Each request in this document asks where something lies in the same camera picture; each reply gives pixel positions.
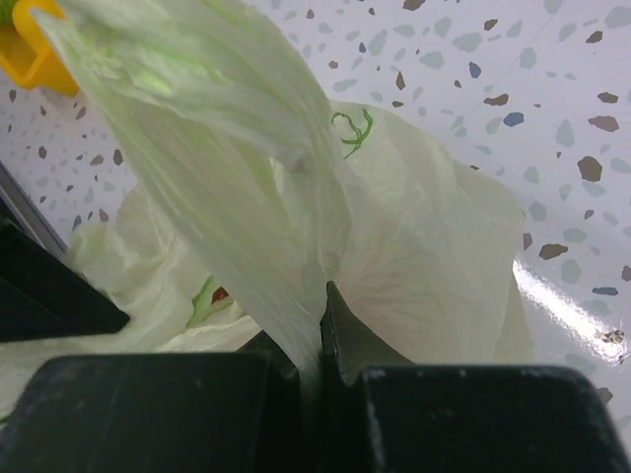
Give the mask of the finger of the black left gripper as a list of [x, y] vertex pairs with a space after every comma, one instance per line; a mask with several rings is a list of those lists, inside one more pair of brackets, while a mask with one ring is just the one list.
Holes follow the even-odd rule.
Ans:
[[39, 246], [1, 221], [1, 341], [113, 334], [130, 317]]

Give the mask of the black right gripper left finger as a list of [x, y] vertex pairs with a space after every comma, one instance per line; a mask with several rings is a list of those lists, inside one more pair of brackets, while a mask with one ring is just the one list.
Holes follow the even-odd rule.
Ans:
[[297, 369], [265, 334], [234, 353], [64, 356], [1, 432], [5, 472], [312, 472]]

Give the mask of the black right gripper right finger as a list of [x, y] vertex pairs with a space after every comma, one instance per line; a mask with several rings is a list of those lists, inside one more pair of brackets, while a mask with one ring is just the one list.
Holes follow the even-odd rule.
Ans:
[[329, 472], [626, 472], [593, 385], [535, 365], [415, 365], [326, 287]]

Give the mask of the pale green avocado-print plastic bag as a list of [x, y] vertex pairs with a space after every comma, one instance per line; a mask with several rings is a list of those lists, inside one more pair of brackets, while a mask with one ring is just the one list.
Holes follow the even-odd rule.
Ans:
[[129, 317], [116, 335], [1, 348], [1, 410], [70, 354], [206, 352], [269, 335], [321, 390], [334, 283], [416, 364], [534, 359], [513, 264], [524, 213], [398, 115], [328, 98], [241, 1], [63, 1], [31, 13], [137, 183], [63, 262]]

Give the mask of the yellow plastic tray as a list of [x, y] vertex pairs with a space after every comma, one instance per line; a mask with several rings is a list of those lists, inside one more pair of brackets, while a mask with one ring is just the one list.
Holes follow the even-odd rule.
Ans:
[[78, 86], [47, 42], [31, 14], [32, 8], [64, 18], [55, 1], [2, 1], [1, 68], [24, 89], [44, 87], [75, 96]]

